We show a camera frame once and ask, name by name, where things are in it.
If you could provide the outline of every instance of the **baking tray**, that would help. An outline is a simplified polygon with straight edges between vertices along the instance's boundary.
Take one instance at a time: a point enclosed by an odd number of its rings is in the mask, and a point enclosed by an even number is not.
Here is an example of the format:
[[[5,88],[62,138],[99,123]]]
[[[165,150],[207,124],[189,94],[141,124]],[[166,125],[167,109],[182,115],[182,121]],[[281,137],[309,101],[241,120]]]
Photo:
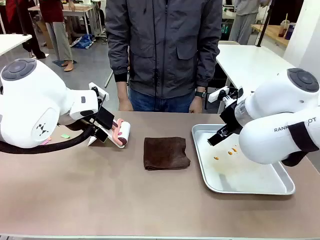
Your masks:
[[[208,139],[223,126],[198,124],[192,128],[203,180],[209,189],[223,194],[295,193],[295,184],[280,162],[262,165],[245,157],[239,147],[239,135],[233,134],[216,146],[209,145]]]

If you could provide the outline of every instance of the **black pants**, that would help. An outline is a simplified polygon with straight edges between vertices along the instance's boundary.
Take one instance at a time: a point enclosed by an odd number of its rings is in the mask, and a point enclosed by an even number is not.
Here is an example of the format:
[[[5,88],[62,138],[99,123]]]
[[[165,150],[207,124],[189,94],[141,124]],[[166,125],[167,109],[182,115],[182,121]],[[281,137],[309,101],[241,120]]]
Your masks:
[[[19,4],[22,23],[24,24],[24,29],[25,29],[27,34],[32,35],[32,38],[29,39],[27,42],[24,42],[22,44],[22,46],[28,52],[31,52],[31,50],[32,50],[33,53],[35,54],[35,56],[39,57],[39,56],[43,55],[43,53],[40,50],[40,47],[39,47],[39,44],[38,44],[38,39],[37,39],[35,30],[34,30],[30,15],[29,15],[28,7],[29,7],[29,1],[28,0],[23,0]],[[19,16],[18,16],[17,10],[15,10],[14,15],[13,15],[11,21],[9,22],[9,31],[11,33],[16,33],[16,34],[22,34],[23,33],[22,32],[22,28],[21,28],[21,24],[20,24],[20,21],[19,21]]]

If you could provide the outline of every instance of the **folded cloth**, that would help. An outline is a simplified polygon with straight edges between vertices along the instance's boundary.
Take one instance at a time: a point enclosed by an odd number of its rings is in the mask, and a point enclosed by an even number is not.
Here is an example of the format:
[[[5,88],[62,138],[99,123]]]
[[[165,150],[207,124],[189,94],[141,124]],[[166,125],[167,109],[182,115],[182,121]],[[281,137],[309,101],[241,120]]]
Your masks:
[[[186,139],[160,137],[144,139],[143,164],[146,170],[178,170],[190,166],[186,153]]]

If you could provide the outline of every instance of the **person in gray jacket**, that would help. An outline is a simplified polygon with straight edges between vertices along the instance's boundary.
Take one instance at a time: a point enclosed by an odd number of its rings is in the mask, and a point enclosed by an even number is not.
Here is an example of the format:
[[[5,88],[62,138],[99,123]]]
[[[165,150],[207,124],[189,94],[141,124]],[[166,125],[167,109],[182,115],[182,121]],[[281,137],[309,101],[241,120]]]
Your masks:
[[[108,56],[119,110],[201,113],[221,22],[222,0],[108,0]]]
[[[266,7],[271,0],[235,0],[235,20],[232,25],[229,41],[247,45],[252,28],[259,12],[259,6]]]

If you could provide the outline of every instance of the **person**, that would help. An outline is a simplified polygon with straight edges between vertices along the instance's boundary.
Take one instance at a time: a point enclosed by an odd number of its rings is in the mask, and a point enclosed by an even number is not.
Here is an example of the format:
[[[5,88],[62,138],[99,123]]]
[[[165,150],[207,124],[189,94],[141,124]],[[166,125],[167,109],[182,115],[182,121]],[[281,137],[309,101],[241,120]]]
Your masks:
[[[34,4],[34,1],[29,2],[28,0],[18,0],[17,3],[22,18],[21,23],[19,20],[15,0],[6,0],[5,3],[9,31],[15,34],[23,34],[21,27],[21,24],[23,24],[26,34],[30,34],[32,38],[22,43],[22,47],[29,53],[32,51],[37,59],[45,59],[46,55],[40,50],[38,39],[28,11],[30,4]]]
[[[108,0],[105,15],[119,110],[201,113],[222,0]]]
[[[60,0],[39,0],[39,4],[57,59],[64,60],[61,66],[65,67],[65,72],[70,72],[74,69],[74,61],[66,33],[63,5]],[[76,10],[73,0],[69,0],[69,9]]]
[[[247,45],[252,28],[259,12],[259,6],[266,7],[270,0],[235,0],[235,19],[232,25],[229,41]]]

